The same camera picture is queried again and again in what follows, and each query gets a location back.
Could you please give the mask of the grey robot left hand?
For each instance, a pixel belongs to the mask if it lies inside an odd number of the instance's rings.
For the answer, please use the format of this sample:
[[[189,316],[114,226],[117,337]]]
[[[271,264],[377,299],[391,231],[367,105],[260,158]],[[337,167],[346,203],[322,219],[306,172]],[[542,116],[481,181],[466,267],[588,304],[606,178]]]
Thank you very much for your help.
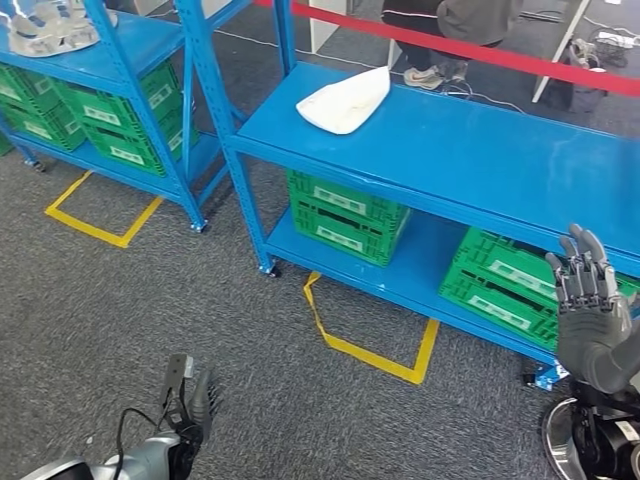
[[[176,428],[179,444],[172,460],[173,479],[188,479],[195,457],[211,437],[218,408],[218,391],[210,369],[198,377],[189,400],[186,417]]]

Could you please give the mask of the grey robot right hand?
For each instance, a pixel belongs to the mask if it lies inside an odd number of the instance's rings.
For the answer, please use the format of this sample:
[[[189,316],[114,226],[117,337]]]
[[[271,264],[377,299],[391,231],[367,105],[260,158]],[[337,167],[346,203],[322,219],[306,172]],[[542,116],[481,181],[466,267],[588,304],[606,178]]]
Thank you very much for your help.
[[[574,379],[606,394],[639,389],[639,322],[619,291],[615,269],[592,231],[571,224],[549,252],[558,299],[556,358]]]

